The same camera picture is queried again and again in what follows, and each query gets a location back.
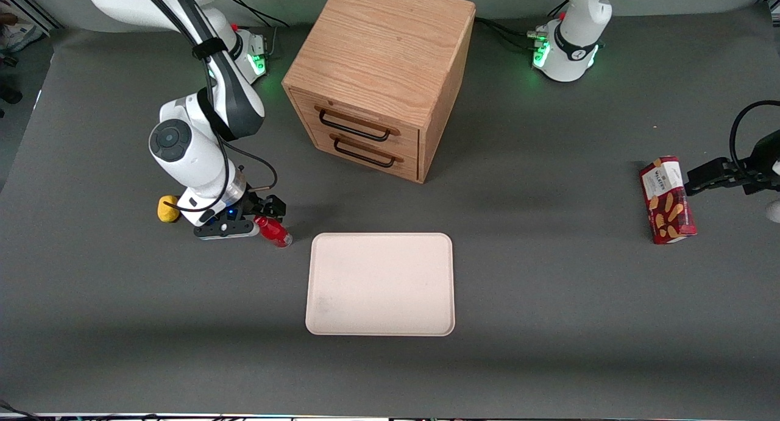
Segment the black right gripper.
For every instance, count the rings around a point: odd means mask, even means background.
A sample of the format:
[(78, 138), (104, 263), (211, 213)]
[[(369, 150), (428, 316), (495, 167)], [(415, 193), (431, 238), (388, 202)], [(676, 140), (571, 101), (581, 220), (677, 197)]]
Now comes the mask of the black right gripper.
[(257, 216), (275, 219), (282, 223), (286, 213), (286, 205), (275, 194), (261, 198), (256, 193), (245, 193), (236, 203), (227, 208), (228, 219), (245, 219), (248, 223), (257, 224)]

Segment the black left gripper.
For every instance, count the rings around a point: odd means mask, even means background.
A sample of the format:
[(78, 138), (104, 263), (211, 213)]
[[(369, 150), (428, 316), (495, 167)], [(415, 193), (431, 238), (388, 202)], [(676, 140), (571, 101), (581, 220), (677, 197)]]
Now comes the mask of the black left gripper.
[[(761, 138), (749, 157), (740, 161), (746, 175), (750, 176), (743, 185), (746, 196), (760, 191), (779, 191), (779, 130)], [(687, 173), (685, 184), (687, 196), (696, 196), (703, 191), (740, 186), (743, 174), (732, 160), (716, 158)]]

